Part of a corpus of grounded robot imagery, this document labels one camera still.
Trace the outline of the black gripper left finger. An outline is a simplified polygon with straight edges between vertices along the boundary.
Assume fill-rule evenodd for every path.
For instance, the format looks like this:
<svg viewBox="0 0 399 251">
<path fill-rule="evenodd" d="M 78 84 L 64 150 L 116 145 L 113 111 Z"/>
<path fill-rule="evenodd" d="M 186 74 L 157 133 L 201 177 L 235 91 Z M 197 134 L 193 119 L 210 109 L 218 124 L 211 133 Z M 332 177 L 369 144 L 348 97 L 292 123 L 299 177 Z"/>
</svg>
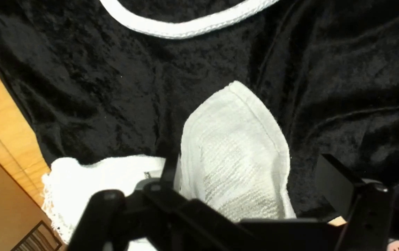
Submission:
<svg viewBox="0 0 399 251">
<path fill-rule="evenodd" d="M 157 251 L 237 251 L 236 226 L 198 200 L 173 189 L 176 159 L 161 179 L 141 182 L 126 197 L 119 190 L 97 193 L 88 203 L 69 251 L 129 251 L 147 239 Z"/>
</svg>

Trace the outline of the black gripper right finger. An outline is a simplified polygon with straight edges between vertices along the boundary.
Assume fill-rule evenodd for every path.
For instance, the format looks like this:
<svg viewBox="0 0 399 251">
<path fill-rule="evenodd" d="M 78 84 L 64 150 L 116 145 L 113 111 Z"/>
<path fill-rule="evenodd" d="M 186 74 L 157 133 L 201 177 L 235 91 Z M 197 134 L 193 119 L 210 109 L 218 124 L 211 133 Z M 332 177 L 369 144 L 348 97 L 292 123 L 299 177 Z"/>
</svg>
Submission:
<svg viewBox="0 0 399 251">
<path fill-rule="evenodd" d="M 362 179 L 336 158 L 321 155 L 314 184 L 346 221 L 336 251 L 399 251 L 399 182 Z"/>
</svg>

